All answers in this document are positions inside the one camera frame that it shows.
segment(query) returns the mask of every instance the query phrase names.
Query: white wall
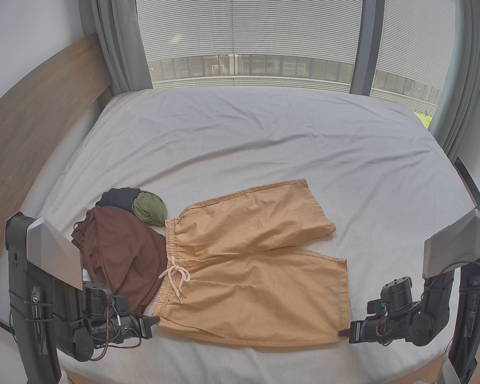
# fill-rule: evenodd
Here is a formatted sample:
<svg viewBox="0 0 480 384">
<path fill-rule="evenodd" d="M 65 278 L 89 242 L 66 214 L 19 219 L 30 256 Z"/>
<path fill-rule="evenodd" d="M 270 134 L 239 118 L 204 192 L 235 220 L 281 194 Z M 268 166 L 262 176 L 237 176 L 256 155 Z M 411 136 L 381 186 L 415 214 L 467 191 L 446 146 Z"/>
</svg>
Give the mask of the white wall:
<svg viewBox="0 0 480 384">
<path fill-rule="evenodd" d="M 480 189 L 480 99 L 470 129 L 462 137 L 458 156 Z"/>
<path fill-rule="evenodd" d="M 31 70 L 83 37 L 78 0 L 0 0 L 0 97 Z M 54 182 L 99 113 L 98 103 L 94 103 L 52 153 L 22 205 L 26 215 L 38 215 Z M 9 305 L 4 250 L 0 258 L 0 320 L 4 323 L 8 322 Z M 8 341 L 11 335 L 0 332 L 0 383 L 25 383 L 18 350 Z"/>
</svg>

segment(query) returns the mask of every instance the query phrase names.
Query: wooden bed frame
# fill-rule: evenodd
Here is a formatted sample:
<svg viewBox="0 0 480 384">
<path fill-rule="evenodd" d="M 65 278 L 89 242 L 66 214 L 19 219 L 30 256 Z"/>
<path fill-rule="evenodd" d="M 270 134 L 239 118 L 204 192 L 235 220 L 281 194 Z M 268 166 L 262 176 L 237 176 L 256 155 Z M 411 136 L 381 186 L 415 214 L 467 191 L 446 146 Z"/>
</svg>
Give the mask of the wooden bed frame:
<svg viewBox="0 0 480 384">
<path fill-rule="evenodd" d="M 98 99 L 110 99 L 111 79 L 96 34 L 39 65 L 0 99 L 0 241 L 5 221 L 20 209 L 42 166 L 70 128 Z M 436 380 L 442 356 L 391 384 Z M 68 372 L 70 382 L 95 384 Z M 480 382 L 478 377 L 472 383 Z"/>
</svg>

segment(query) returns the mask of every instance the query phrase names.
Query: white drawstring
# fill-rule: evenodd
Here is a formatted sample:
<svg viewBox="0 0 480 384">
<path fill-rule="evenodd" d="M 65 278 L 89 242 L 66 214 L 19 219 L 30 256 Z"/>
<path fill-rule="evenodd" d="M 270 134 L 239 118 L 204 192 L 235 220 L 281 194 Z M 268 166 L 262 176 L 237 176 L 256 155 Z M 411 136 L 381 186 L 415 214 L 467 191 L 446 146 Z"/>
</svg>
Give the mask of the white drawstring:
<svg viewBox="0 0 480 384">
<path fill-rule="evenodd" d="M 185 295 L 181 291 L 181 285 L 183 284 L 183 282 L 190 283 L 190 273 L 185 268 L 183 268 L 179 265 L 176 265 L 175 264 L 175 257 L 173 257 L 173 256 L 172 256 L 172 264 L 173 265 L 169 269 L 166 269 L 165 271 L 163 271 L 162 274 L 158 278 L 161 279 L 163 276 L 168 275 L 168 279 L 170 280 L 170 284 L 172 285 L 172 288 L 175 291 L 175 295 L 177 296 L 177 298 L 179 299 L 179 302 L 181 304 L 180 293 L 183 296 L 187 297 L 187 295 Z M 176 274 L 177 272 L 181 273 L 181 279 L 180 279 L 180 284 L 179 284 L 178 289 L 175 286 L 175 284 L 173 284 L 173 280 L 172 280 L 172 275 Z"/>
</svg>

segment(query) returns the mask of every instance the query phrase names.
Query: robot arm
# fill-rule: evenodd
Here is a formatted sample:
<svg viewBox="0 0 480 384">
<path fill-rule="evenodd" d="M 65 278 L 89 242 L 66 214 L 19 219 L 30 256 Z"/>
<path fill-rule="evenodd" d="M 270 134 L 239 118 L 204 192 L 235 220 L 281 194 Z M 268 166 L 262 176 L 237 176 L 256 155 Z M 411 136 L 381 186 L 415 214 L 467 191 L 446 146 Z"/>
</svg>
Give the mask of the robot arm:
<svg viewBox="0 0 480 384">
<path fill-rule="evenodd" d="M 412 300 L 410 277 L 384 285 L 380 299 L 369 301 L 365 320 L 350 323 L 339 336 L 349 343 L 378 342 L 384 346 L 405 339 L 416 346 L 430 343 L 448 323 L 454 270 L 461 266 L 460 300 L 449 359 L 466 383 L 477 363 L 480 320 L 476 317 L 480 297 L 480 206 L 425 241 L 424 291 Z"/>
<path fill-rule="evenodd" d="M 88 361 L 97 348 L 105 352 L 108 344 L 152 337 L 159 317 L 134 316 L 127 297 L 82 281 L 78 249 L 44 218 L 13 215 L 5 247 L 11 314 L 29 384 L 59 382 L 56 349 Z"/>
</svg>

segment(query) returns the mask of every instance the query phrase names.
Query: clothing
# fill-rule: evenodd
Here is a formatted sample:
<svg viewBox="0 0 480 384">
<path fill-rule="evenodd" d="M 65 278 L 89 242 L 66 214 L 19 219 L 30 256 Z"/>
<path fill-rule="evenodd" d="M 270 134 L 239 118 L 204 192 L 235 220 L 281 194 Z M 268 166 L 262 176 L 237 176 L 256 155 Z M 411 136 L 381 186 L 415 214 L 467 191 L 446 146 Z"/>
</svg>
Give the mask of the clothing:
<svg viewBox="0 0 480 384">
<path fill-rule="evenodd" d="M 132 213 L 133 201 L 140 193 L 140 188 L 110 188 L 103 192 L 102 198 L 95 203 L 95 206 L 113 206 Z"/>
<path fill-rule="evenodd" d="M 141 191 L 133 201 L 132 212 L 147 225 L 165 226 L 167 207 L 163 200 L 154 193 Z"/>
<path fill-rule="evenodd" d="M 165 227 L 168 265 L 152 311 L 159 326 L 242 346 L 341 340 L 346 261 L 295 248 L 335 231 L 306 180 L 193 204 Z"/>
<path fill-rule="evenodd" d="M 165 237 L 123 209 L 96 206 L 75 225 L 72 238 L 91 279 L 127 296 L 130 311 L 141 316 L 162 283 Z"/>
</svg>

